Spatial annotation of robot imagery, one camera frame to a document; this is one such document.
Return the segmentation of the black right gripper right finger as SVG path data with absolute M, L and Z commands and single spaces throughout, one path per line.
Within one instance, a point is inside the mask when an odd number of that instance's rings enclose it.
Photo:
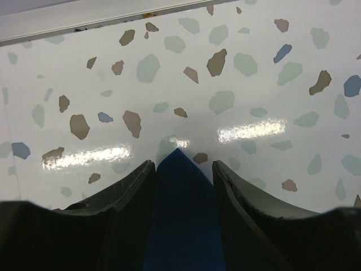
M 321 270 L 301 221 L 315 212 L 286 203 L 212 163 L 227 270 Z

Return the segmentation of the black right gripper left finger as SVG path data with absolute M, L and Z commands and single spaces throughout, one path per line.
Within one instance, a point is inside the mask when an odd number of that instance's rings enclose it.
M 156 184 L 147 160 L 123 179 L 56 213 L 57 245 L 80 270 L 142 270 Z

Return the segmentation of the navy blue t-shirt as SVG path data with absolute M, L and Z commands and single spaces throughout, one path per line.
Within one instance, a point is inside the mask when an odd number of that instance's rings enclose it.
M 156 169 L 143 270 L 225 270 L 214 187 L 176 149 Z

